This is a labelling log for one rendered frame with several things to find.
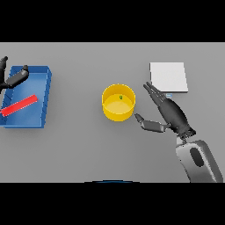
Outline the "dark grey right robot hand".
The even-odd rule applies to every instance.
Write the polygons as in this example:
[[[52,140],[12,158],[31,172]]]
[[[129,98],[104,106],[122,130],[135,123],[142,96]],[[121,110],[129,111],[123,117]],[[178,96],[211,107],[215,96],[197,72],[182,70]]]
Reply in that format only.
[[[166,124],[163,125],[157,121],[145,120],[140,114],[136,113],[134,116],[141,124],[142,129],[164,133],[165,130],[169,128],[177,134],[181,140],[196,135],[196,131],[190,126],[185,113],[173,100],[165,97],[161,91],[149,82],[146,82],[143,87],[156,104]]]

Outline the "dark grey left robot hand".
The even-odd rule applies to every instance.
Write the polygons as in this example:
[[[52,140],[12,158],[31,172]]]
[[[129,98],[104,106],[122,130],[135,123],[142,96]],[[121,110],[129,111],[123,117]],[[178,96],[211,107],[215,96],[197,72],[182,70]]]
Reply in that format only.
[[[7,80],[5,80],[4,72],[6,69],[7,60],[7,56],[0,59],[0,93],[2,92],[2,90],[15,88],[29,77],[28,66],[24,65],[23,68],[17,74],[14,74],[12,77],[9,77]]]

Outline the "red beaker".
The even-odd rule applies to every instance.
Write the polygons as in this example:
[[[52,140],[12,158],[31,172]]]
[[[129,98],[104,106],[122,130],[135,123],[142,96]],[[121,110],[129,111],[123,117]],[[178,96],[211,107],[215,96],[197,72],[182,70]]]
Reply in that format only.
[[[6,117],[8,115],[11,115],[21,109],[24,109],[28,107],[29,105],[32,105],[34,103],[38,102],[38,98],[36,95],[31,95],[27,98],[23,98],[22,100],[13,103],[12,105],[6,106],[5,108],[0,110],[0,113]]]

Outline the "pale square measuring scale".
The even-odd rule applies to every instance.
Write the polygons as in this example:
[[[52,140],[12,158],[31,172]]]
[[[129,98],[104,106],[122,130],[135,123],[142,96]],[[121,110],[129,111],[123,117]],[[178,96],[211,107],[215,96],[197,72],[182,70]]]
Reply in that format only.
[[[150,81],[161,92],[188,92],[182,62],[151,62]]]

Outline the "yellow bowl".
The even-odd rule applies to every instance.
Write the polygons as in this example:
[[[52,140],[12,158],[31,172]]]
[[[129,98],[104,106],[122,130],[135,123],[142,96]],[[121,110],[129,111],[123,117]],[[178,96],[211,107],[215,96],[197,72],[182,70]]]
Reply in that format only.
[[[109,120],[121,122],[129,119],[134,112],[134,107],[134,91],[125,84],[112,84],[102,93],[102,110]]]

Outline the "blue tray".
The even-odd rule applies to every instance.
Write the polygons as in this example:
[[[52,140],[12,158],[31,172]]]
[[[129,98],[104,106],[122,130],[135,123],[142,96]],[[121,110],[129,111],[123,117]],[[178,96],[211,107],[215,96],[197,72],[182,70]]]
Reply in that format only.
[[[29,77],[14,89],[4,91],[2,108],[35,94],[38,101],[13,114],[0,114],[0,127],[43,128],[46,123],[47,102],[51,87],[52,73],[48,66],[28,66]]]

